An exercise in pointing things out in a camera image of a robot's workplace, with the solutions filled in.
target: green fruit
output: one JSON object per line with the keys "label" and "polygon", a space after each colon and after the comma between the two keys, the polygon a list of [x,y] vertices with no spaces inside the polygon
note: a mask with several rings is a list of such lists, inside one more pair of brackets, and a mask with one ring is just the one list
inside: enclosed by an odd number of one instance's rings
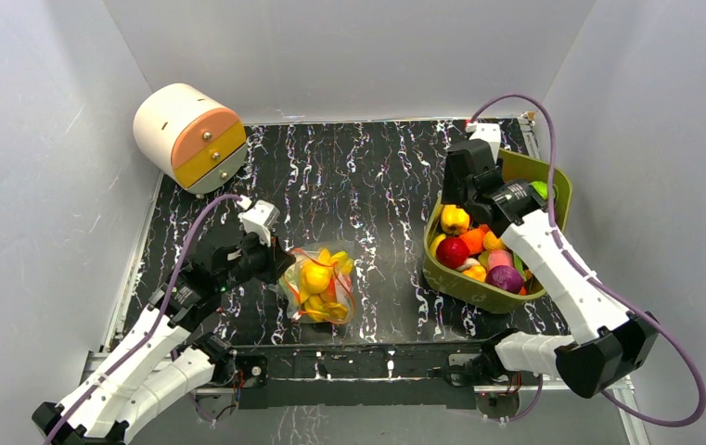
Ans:
{"label": "green fruit", "polygon": [[549,191],[548,191],[549,189],[546,187],[546,183],[545,183],[545,182],[543,182],[543,181],[533,181],[533,182],[530,183],[530,185],[533,186],[533,188],[535,189],[535,191],[538,192],[538,194],[541,195],[541,197],[542,197],[544,200],[549,199]]}

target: pink fruit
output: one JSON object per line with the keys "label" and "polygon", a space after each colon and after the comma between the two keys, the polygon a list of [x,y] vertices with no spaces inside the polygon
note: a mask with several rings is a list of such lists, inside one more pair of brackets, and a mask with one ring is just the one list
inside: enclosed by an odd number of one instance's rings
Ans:
{"label": "pink fruit", "polygon": [[437,245],[437,261],[448,269],[456,269],[470,256],[470,249],[459,238],[445,238]]}
{"label": "pink fruit", "polygon": [[505,250],[492,250],[486,262],[486,269],[491,271],[497,266],[514,267],[514,257]]}

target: yellow bell pepper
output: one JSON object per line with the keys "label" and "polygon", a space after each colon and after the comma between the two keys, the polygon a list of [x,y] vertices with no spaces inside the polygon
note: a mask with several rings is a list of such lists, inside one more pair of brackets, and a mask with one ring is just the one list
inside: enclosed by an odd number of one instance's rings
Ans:
{"label": "yellow bell pepper", "polygon": [[481,281],[486,279],[486,269],[483,268],[483,266],[472,266],[471,268],[467,269],[463,274],[469,276],[470,278],[476,280],[476,281]]}
{"label": "yellow bell pepper", "polygon": [[440,226],[448,235],[462,235],[470,228],[470,215],[455,205],[443,206]]}

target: toy fruit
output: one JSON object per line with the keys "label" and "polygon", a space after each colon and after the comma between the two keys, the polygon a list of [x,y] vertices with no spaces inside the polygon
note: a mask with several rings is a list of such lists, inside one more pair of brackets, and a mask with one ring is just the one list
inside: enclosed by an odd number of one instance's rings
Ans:
{"label": "toy fruit", "polygon": [[456,268],[457,272],[465,272],[467,269],[473,267],[473,266],[480,266],[481,264],[476,260],[475,258],[468,258],[465,260],[465,262]]}
{"label": "toy fruit", "polygon": [[437,261],[448,269],[461,266],[468,256],[468,245],[459,238],[445,238],[437,245]]}
{"label": "toy fruit", "polygon": [[480,263],[481,266],[486,267],[486,265],[489,264],[489,255],[491,253],[491,250],[485,250],[482,252],[481,255],[478,256],[478,263]]}
{"label": "toy fruit", "polygon": [[487,232],[483,236],[483,248],[487,250],[506,250],[506,245],[494,235],[494,232]]}
{"label": "toy fruit", "polygon": [[522,289],[522,275],[511,266],[497,266],[486,274],[486,284],[516,294]]}
{"label": "toy fruit", "polygon": [[306,292],[304,286],[301,286],[301,290],[298,291],[298,304],[303,304],[309,299],[309,292]]}
{"label": "toy fruit", "polygon": [[489,260],[486,262],[486,268],[492,270],[497,266],[514,267],[514,259],[510,253],[505,250],[492,250],[489,253]]}
{"label": "toy fruit", "polygon": [[463,272],[463,274],[477,281],[486,281],[486,269],[481,265],[472,266]]}
{"label": "toy fruit", "polygon": [[347,316],[347,308],[339,303],[325,303],[323,311],[330,314],[331,317],[342,320]]}
{"label": "toy fruit", "polygon": [[330,251],[327,248],[320,249],[320,253],[317,254],[317,262],[324,266],[330,265]]}
{"label": "toy fruit", "polygon": [[345,252],[344,250],[340,250],[331,255],[329,265],[335,265],[336,267],[338,267],[339,272],[342,275],[349,275],[350,272],[353,271],[355,261],[350,260],[350,257],[347,255],[347,252]]}
{"label": "toy fruit", "polygon": [[523,280],[527,281],[527,277],[525,276],[525,272],[524,272],[524,263],[522,263],[522,258],[520,258],[520,256],[517,255],[516,253],[514,253],[512,256],[514,258],[514,264],[513,264],[514,269],[516,269],[517,272],[519,272],[520,275],[522,275]]}
{"label": "toy fruit", "polygon": [[547,188],[545,182],[543,182],[543,181],[533,181],[533,182],[530,183],[530,185],[533,186],[533,188],[535,189],[535,191],[538,192],[538,194],[541,195],[541,197],[542,197],[544,200],[549,199],[549,189]]}
{"label": "toy fruit", "polygon": [[306,309],[311,309],[313,311],[322,311],[323,304],[325,302],[320,298],[319,295],[312,295],[306,300]]}
{"label": "toy fruit", "polygon": [[462,235],[470,227],[470,215],[455,205],[443,206],[440,226],[448,235]]}
{"label": "toy fruit", "polygon": [[333,268],[317,262],[303,262],[301,266],[301,291],[305,290],[309,294],[319,294],[330,285],[330,279],[333,277]]}
{"label": "toy fruit", "polygon": [[333,280],[330,282],[330,286],[326,290],[320,292],[320,298],[325,303],[335,303],[336,301],[336,287],[333,286]]}
{"label": "toy fruit", "polygon": [[309,318],[311,318],[311,319],[312,319],[313,321],[315,321],[315,322],[318,322],[318,323],[319,323],[319,322],[324,322],[324,321],[325,321],[325,317],[323,317],[322,315],[320,315],[318,312],[309,311],[309,312],[307,312],[306,314],[309,315]]}
{"label": "toy fruit", "polygon": [[483,252],[483,236],[486,234],[480,227],[468,230],[465,234],[459,236],[459,239],[468,245],[470,255],[478,255]]}
{"label": "toy fruit", "polygon": [[445,234],[439,234],[439,235],[435,236],[434,240],[431,242],[431,246],[429,246],[429,252],[432,257],[437,258],[437,246],[445,238],[446,238]]}
{"label": "toy fruit", "polygon": [[347,262],[348,258],[349,257],[347,256],[347,252],[345,252],[344,250],[340,250],[330,256],[330,263],[331,264],[338,264],[339,266],[341,266],[342,264]]}

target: red apple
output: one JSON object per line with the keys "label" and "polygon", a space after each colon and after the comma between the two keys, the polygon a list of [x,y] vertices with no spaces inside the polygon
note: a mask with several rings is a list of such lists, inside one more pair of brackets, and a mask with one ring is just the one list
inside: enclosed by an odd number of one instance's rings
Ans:
{"label": "red apple", "polygon": [[456,269],[470,256],[470,249],[460,238],[445,238],[437,246],[437,261],[448,269]]}

